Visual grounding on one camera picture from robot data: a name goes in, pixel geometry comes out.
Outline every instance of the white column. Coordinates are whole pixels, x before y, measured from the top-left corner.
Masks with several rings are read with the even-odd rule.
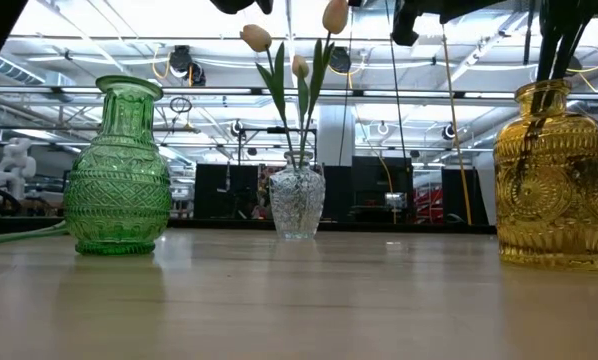
[[[352,166],[352,156],[355,152],[355,119],[350,110],[348,108],[347,111],[344,111],[342,105],[321,105],[319,107],[319,123],[317,124],[317,162],[319,164]]]

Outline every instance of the wooden table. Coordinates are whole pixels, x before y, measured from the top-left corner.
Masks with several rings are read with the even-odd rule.
[[[490,236],[170,230],[154,256],[0,245],[0,359],[598,359],[598,274]]]

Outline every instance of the clear glass vase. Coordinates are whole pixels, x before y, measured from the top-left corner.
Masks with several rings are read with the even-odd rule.
[[[598,270],[598,123],[566,112],[569,92],[564,80],[517,90],[521,117],[495,142],[505,262]]]
[[[106,94],[103,123],[72,166],[66,225],[79,253],[150,253],[171,203],[167,163],[152,137],[154,101],[163,92],[127,76],[104,76],[97,86]]]
[[[312,153],[286,152],[286,168],[270,177],[272,215],[279,238],[283,240],[312,239],[317,232],[326,180],[310,170]]]

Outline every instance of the green glass vase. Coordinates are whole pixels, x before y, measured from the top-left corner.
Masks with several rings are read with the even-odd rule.
[[[103,123],[75,160],[65,196],[66,225],[81,254],[147,254],[170,213],[166,161],[152,137],[161,89],[127,76],[104,76]]]

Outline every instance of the tulip bud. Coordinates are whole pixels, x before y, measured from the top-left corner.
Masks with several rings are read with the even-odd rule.
[[[310,73],[308,63],[303,56],[295,55],[294,59],[292,59],[292,73],[299,78],[305,78]]]
[[[339,34],[348,23],[348,1],[330,0],[323,12],[323,27],[333,34]]]
[[[255,52],[264,52],[272,44],[270,34],[257,25],[246,25],[243,31],[239,32],[241,39]]]

